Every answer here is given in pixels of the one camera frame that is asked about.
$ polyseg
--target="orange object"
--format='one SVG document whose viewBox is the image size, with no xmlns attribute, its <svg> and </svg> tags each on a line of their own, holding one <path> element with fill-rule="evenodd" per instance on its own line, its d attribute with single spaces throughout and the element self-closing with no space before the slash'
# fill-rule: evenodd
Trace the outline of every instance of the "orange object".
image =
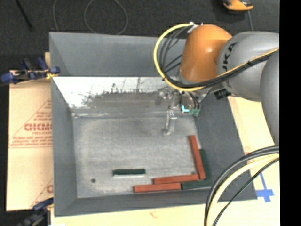
<svg viewBox="0 0 301 226">
<path fill-rule="evenodd" d="M 231 38 L 224 29 L 204 24 L 192 30 L 187 37 L 181 65 L 181 76 L 190 82 L 202 82 L 217 76 L 217 58 Z"/>
<path fill-rule="evenodd" d="M 134 193 L 146 193 L 155 191 L 169 191 L 180 190 L 181 183 L 164 183 L 164 184 L 147 184 L 147 185 L 135 185 L 133 187 Z"/>
<path fill-rule="evenodd" d="M 154 178 L 154 184 L 162 184 L 162 183 L 181 183 L 181 182 L 190 182 L 190 181 L 198 181 L 198 174 L 191 175 L 180 175 L 180 176 L 172 176 L 172 177 L 163 177 L 163 178 Z"/>
<path fill-rule="evenodd" d="M 193 160 L 200 179 L 206 179 L 202 158 L 198 150 L 198 142 L 195 135 L 189 136 L 189 142 L 192 150 Z"/>
<path fill-rule="evenodd" d="M 228 10 L 233 10 L 233 11 L 248 11 L 251 10 L 254 6 L 246 6 L 245 4 L 243 4 L 243 2 L 241 2 L 240 0 L 230 0 L 230 6 L 228 6 L 226 3 L 224 3 L 224 6 L 228 9 Z"/>
</svg>

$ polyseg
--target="black floor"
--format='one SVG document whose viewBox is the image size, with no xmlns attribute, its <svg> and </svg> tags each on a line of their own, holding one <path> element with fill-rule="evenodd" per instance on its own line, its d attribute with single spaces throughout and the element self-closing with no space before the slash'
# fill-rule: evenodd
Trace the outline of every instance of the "black floor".
<svg viewBox="0 0 301 226">
<path fill-rule="evenodd" d="M 71 31 L 158 37 L 170 26 L 193 21 L 215 24 L 232 35 L 249 31 L 279 33 L 280 0 L 251 0 L 250 13 L 231 15 L 217 0 L 19 0 L 35 30 L 31 32 L 14 0 L 0 0 L 0 74 L 33 64 L 49 50 L 50 31 Z M 8 143 L 8 88 L 0 87 L 0 225 L 14 226 L 30 212 L 4 212 Z"/>
</svg>

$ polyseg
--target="cardboard sheet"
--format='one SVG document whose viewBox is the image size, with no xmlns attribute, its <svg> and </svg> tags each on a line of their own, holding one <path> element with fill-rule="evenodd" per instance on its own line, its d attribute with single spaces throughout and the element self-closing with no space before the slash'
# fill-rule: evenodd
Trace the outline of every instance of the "cardboard sheet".
<svg viewBox="0 0 301 226">
<path fill-rule="evenodd" d="M 53 196 L 50 81 L 9 87 L 6 210 L 26 210 Z"/>
</svg>

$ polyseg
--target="red block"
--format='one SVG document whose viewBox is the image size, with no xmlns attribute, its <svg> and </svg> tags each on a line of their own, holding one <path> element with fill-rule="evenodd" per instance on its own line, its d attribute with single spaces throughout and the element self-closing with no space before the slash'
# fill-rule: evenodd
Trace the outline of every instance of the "red block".
<svg viewBox="0 0 301 226">
<path fill-rule="evenodd" d="M 200 179 L 206 179 L 202 158 L 198 150 L 198 142 L 195 135 L 189 136 L 189 142 L 193 155 L 194 164 Z"/>
<path fill-rule="evenodd" d="M 162 183 L 181 183 L 181 182 L 190 182 L 190 181 L 198 181 L 198 174 L 191 175 L 180 175 L 180 176 L 172 176 L 172 177 L 162 177 L 162 178 L 154 178 L 154 184 L 162 184 Z"/>
<path fill-rule="evenodd" d="M 165 184 L 147 184 L 147 185 L 135 185 L 133 187 L 134 193 L 146 193 L 155 191 L 169 191 L 180 190 L 181 183 L 165 183 Z"/>
</svg>

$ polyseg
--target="yellow cable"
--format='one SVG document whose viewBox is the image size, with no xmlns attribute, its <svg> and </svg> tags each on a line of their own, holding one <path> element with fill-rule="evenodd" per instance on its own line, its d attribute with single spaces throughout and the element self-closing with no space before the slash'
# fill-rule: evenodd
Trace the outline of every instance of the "yellow cable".
<svg viewBox="0 0 301 226">
<path fill-rule="evenodd" d="M 174 31 L 174 30 L 176 30 L 176 29 L 179 29 L 179 28 L 189 27 L 189 26 L 192 26 L 192 25 L 193 25 L 193 23 L 190 23 L 190 24 L 179 24 L 179 25 L 176 25 L 176 26 L 171 27 L 170 29 L 166 30 L 166 31 L 159 37 L 159 39 L 157 40 L 157 42 L 156 42 L 156 44 L 155 44 L 155 48 L 154 48 L 154 53 L 153 53 L 153 58 L 154 58 L 154 63 L 155 63 L 156 69 L 157 69 L 158 73 L 160 74 L 160 76 L 163 78 L 163 80 L 164 80 L 169 86 L 171 86 L 172 88 L 174 88 L 174 89 L 176 89 L 176 90 L 180 90 L 180 91 L 187 91 L 187 92 L 192 92 L 192 91 L 196 91 L 196 90 L 199 90 L 199 89 L 203 89 L 203 88 L 205 88 L 206 86 L 193 87 L 193 88 L 184 88 L 184 87 L 179 87 L 179 86 L 174 85 L 172 82 L 170 82 L 170 81 L 166 78 L 166 76 L 165 76 L 164 73 L 162 72 L 162 70 L 161 70 L 161 68 L 160 68 L 160 65 L 159 65 L 159 63 L 158 63 L 157 52 L 158 52 L 158 48 L 159 48 L 159 45 L 160 45 L 161 41 L 162 41 L 162 40 L 163 40 L 170 32 L 172 32 L 172 31 Z M 247 62 L 245 62 L 245 63 L 242 63 L 242 64 L 240 64 L 240 65 L 238 65 L 238 66 L 236 66 L 236 67 L 234 67 L 234 68 L 228 70 L 227 72 L 220 74 L 220 75 L 217 76 L 216 78 L 219 78 L 219 77 L 221 77 L 221 76 L 223 76 L 223 75 L 225 75 L 225 74 L 228 74 L 228 73 L 232 72 L 232 71 L 235 70 L 235 69 L 238 69 L 239 67 L 242 67 L 242 66 L 246 65 L 248 62 L 252 62 L 252 61 L 254 61 L 254 60 L 258 59 L 258 58 L 261 58 L 261 57 L 264 57 L 264 56 L 269 55 L 269 54 L 271 54 L 271 53 L 274 53 L 274 52 L 277 51 L 278 49 L 279 49 L 279 47 L 277 47 L 277 48 L 275 48 L 275 49 L 272 49 L 272 50 L 270 50 L 270 51 L 268 51 L 268 52 L 266 52 L 266 53 L 264 53 L 264 54 L 262 54 L 262 55 L 260 55 L 260 56 L 257 56 L 257 57 L 255 57 L 255 58 L 253 58 L 253 59 L 251 59 L 251 60 L 249 60 L 249 61 L 247 61 Z"/>
<path fill-rule="evenodd" d="M 219 198 L 221 197 L 222 193 L 225 191 L 225 189 L 241 174 L 243 174 L 244 172 L 250 170 L 251 168 L 257 166 L 257 165 L 261 165 L 261 164 L 267 164 L 269 162 L 271 162 L 272 160 L 279 158 L 279 154 L 272 154 L 269 156 L 264 156 L 263 158 L 257 159 L 256 161 L 253 161 L 245 166 L 243 166 L 242 168 L 238 169 L 237 171 L 235 171 L 230 177 L 227 178 L 227 180 L 225 180 L 223 182 L 223 184 L 220 185 L 219 189 L 216 191 L 212 202 L 210 204 L 210 207 L 208 209 L 208 220 L 207 220 L 207 225 L 212 225 L 213 222 L 211 222 L 211 218 L 212 218 L 212 212 L 214 211 L 214 207 L 217 204 L 217 201 L 219 200 Z"/>
</svg>

